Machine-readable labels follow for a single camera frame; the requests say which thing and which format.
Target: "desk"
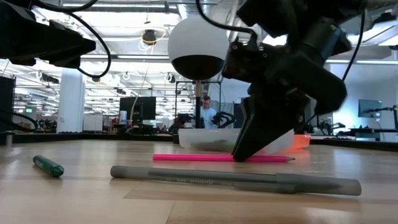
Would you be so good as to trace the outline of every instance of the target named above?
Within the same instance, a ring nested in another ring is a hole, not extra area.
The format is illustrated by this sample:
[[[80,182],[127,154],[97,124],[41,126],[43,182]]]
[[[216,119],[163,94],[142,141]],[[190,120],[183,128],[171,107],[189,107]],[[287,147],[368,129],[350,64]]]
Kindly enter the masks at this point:
[[[380,141],[380,133],[396,133],[396,129],[351,128],[355,138],[374,138]]]
[[[0,147],[1,224],[398,223],[398,154],[333,146],[290,151],[288,164],[152,162],[153,153],[210,153],[171,142],[79,140]],[[65,168],[51,179],[41,154]],[[359,179],[360,197],[281,195],[228,187],[112,179],[113,165]]]
[[[114,128],[117,128],[118,133],[122,128],[126,127],[126,124],[114,124]],[[134,124],[133,126],[129,126],[128,128],[132,129],[132,133],[135,135],[154,135],[156,134],[155,128],[151,124]]]

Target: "ceiling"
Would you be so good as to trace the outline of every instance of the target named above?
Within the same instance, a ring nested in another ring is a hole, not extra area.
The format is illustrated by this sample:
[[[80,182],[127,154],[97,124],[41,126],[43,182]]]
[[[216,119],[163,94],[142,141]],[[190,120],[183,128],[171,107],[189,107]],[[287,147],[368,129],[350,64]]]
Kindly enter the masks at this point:
[[[45,1],[52,4],[58,1]],[[63,6],[78,6],[86,3],[81,0],[64,0]],[[109,73],[100,82],[86,79],[85,113],[116,114],[120,97],[125,96],[156,96],[158,97],[157,113],[161,116],[174,115],[175,84],[168,79],[174,76],[176,81],[188,81],[181,77],[168,61],[167,41],[173,28],[184,18],[197,15],[194,0],[168,0],[169,9],[165,9],[164,1],[100,1],[84,12],[78,12],[104,39],[109,47],[113,62]],[[368,14],[367,22],[375,20],[386,10],[396,10],[395,1],[371,1],[372,7],[378,8]],[[203,9],[212,19],[228,25],[244,26],[235,12],[242,5],[242,0],[204,0]],[[34,8],[38,22],[48,24],[49,20],[62,23],[70,29],[78,31],[85,38],[95,40],[97,49],[82,57],[81,68],[90,73],[101,73],[106,67],[105,51],[93,34],[68,15]],[[349,39],[355,45],[358,37],[359,20],[343,24],[349,33]],[[155,30],[157,43],[151,47],[143,44],[141,35],[147,29]],[[266,41],[267,34],[258,26],[253,29],[259,34],[259,41]],[[360,59],[383,59],[391,55],[386,46],[379,46],[398,34],[398,26],[383,27],[366,33],[363,47],[359,51]],[[227,32],[230,40],[239,37],[248,39],[246,34]],[[346,59],[351,52],[335,56]],[[60,85],[43,82],[43,74],[50,75],[62,82],[62,68],[55,67],[44,61],[38,61],[33,67],[13,65],[7,60],[0,60],[0,70],[4,75],[15,76],[16,110],[25,106],[38,105],[38,113],[47,116],[57,114]],[[182,90],[178,96],[178,112],[193,113],[194,87],[192,83],[178,86]],[[204,85],[203,91],[209,94],[211,89]],[[117,93],[122,89],[126,94]]]

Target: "person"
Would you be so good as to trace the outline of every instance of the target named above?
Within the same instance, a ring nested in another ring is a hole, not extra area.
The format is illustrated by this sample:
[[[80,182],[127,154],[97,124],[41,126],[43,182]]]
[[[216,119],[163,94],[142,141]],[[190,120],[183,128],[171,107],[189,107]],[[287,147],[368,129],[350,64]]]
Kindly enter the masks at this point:
[[[204,96],[202,99],[202,107],[200,108],[200,117],[205,122],[205,129],[214,129],[215,125],[212,120],[217,111],[210,107],[210,96]]]
[[[294,127],[295,134],[307,134],[314,133],[314,129],[311,124],[305,124],[304,118],[302,115],[297,116],[298,123]]]

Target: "white spherical light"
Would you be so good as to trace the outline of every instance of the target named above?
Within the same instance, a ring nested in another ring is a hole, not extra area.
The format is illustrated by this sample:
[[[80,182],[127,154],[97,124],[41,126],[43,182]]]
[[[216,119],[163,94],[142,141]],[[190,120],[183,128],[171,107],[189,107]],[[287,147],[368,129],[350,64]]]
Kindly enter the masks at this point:
[[[204,80],[221,71],[228,50],[226,30],[200,16],[179,22],[168,43],[170,61],[176,71],[192,80]]]

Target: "wall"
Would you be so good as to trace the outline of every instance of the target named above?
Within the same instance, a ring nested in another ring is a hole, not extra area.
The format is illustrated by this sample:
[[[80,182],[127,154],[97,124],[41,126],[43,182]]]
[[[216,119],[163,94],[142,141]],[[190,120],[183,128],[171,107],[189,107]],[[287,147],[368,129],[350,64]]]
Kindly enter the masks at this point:
[[[215,86],[216,84],[212,84],[209,88],[210,98],[212,100],[218,101],[219,99],[219,89]],[[221,102],[222,103],[232,103],[239,102],[240,98],[244,98],[248,96],[248,88],[250,84],[241,82],[238,80],[230,80],[224,78],[221,84]]]
[[[345,65],[332,65],[331,71],[342,77],[345,68]],[[333,113],[333,122],[345,124],[347,131],[348,128],[358,128],[360,125],[379,128],[374,119],[358,117],[358,100],[380,100],[383,107],[396,105],[398,103],[396,66],[356,65],[353,68],[347,78],[348,97],[340,110]],[[383,111],[379,123],[382,128],[394,128],[392,112]],[[382,141],[396,141],[395,133],[384,133],[384,135],[386,139],[381,135]]]
[[[37,120],[37,107],[36,106],[26,106],[26,109],[24,109],[24,111],[26,111],[27,109],[31,109],[32,112],[31,113],[24,113],[26,116],[32,118],[33,120]]]
[[[163,128],[164,125],[166,125],[167,129],[173,124],[174,119],[169,119],[168,117],[164,117],[162,119],[160,119],[160,121],[162,122],[162,127]]]
[[[103,115],[91,114],[83,117],[83,131],[102,131],[103,130]]]

